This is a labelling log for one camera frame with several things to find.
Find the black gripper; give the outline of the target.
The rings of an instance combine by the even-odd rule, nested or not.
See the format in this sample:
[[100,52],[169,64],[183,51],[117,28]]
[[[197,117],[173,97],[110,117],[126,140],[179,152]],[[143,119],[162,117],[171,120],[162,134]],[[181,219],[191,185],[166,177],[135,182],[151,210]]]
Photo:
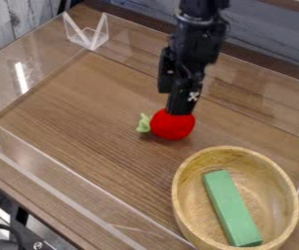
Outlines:
[[217,60],[227,21],[219,13],[207,19],[178,14],[175,20],[169,47],[159,55],[157,91],[169,93],[166,112],[189,115],[199,99],[205,68]]

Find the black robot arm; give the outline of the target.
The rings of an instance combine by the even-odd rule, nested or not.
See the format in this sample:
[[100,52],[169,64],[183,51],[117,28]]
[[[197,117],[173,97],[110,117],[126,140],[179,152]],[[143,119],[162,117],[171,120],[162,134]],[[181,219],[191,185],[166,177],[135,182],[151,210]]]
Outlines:
[[217,61],[229,27],[219,11],[229,0],[179,0],[175,28],[161,49],[157,91],[167,95],[166,113],[190,115],[206,76],[205,70]]

